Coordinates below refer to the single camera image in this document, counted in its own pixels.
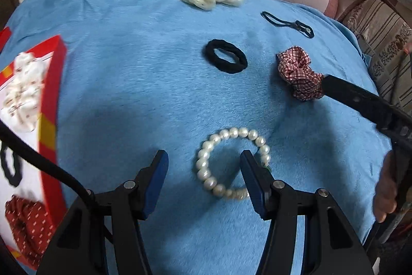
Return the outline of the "person's right hand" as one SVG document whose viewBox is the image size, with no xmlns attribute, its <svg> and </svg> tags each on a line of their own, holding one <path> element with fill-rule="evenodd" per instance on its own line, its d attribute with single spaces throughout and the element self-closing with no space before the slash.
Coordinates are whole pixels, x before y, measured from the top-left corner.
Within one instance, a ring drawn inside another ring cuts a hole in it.
<svg viewBox="0 0 412 275">
<path fill-rule="evenodd" d="M 378 223 L 382 223 L 388 214 L 394 212 L 397 207 L 397 185 L 392 179 L 390 169 L 394 163 L 394 154 L 388 152 L 384 158 L 383 166 L 379 175 L 379 181 L 375 188 L 373 200 L 373 213 Z"/>
</svg>

